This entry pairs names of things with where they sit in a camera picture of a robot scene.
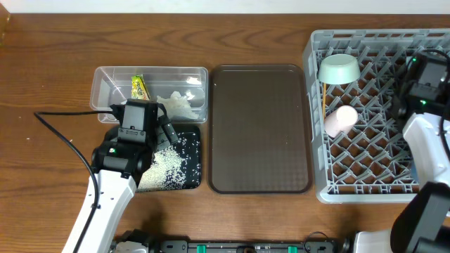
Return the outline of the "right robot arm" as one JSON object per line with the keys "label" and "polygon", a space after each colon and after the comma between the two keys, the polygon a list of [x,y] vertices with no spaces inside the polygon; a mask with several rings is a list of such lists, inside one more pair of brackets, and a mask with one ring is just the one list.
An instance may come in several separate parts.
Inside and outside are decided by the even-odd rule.
{"label": "right robot arm", "polygon": [[390,114],[411,151],[419,191],[390,229],[358,232],[352,252],[448,252],[449,55],[425,49],[411,57]]}

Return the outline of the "green snack wrapper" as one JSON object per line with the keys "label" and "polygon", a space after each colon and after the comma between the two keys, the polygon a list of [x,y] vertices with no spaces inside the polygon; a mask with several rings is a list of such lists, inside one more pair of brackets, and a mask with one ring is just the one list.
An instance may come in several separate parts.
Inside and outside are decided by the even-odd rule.
{"label": "green snack wrapper", "polygon": [[142,75],[135,75],[131,78],[131,97],[140,100],[150,100],[150,94]]}

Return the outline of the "mint green bowl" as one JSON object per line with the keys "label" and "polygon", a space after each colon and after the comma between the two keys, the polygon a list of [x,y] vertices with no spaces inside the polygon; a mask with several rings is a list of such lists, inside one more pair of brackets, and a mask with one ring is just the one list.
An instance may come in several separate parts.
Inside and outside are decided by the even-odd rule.
{"label": "mint green bowl", "polygon": [[343,85],[355,82],[361,76],[358,60],[348,54],[335,54],[321,61],[318,79],[330,85]]}

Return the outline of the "pink cup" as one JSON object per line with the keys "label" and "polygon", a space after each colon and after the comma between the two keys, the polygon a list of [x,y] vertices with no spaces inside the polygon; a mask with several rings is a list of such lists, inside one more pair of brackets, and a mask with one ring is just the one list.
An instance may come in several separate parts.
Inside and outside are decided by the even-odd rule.
{"label": "pink cup", "polygon": [[331,137],[348,134],[358,121],[358,112],[349,105],[343,105],[324,119],[324,130]]}

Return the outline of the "white tissue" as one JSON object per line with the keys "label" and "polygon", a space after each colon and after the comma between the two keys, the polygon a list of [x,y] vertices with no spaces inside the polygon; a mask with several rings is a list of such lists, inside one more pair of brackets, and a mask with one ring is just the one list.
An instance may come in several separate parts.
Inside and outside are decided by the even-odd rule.
{"label": "white tissue", "polygon": [[169,98],[157,96],[157,102],[164,105],[170,119],[198,119],[199,117],[188,102],[188,97],[182,96],[178,91],[174,91]]}

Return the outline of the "wooden chopstick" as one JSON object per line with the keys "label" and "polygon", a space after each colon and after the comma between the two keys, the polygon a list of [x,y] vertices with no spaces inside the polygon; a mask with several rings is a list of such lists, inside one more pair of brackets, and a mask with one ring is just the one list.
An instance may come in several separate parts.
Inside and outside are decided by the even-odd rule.
{"label": "wooden chopstick", "polygon": [[322,115],[323,115],[323,119],[326,118],[326,89],[327,89],[327,83],[323,83],[323,94],[322,94]]}

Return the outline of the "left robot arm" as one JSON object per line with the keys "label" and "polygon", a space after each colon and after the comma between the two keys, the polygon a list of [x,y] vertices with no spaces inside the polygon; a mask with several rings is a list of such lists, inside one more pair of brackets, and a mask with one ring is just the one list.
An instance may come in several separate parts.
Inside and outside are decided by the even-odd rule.
{"label": "left robot arm", "polygon": [[119,124],[94,149],[86,196],[64,252],[107,252],[118,223],[154,154],[178,141],[161,103],[129,99],[112,105]]}

